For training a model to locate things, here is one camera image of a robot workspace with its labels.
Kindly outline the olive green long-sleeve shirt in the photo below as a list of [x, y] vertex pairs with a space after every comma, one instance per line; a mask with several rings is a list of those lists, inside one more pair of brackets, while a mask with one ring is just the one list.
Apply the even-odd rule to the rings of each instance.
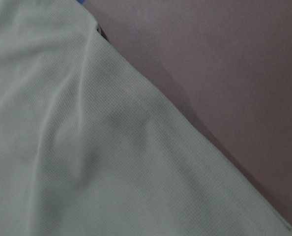
[[0, 236], [292, 236], [75, 0], [0, 0]]

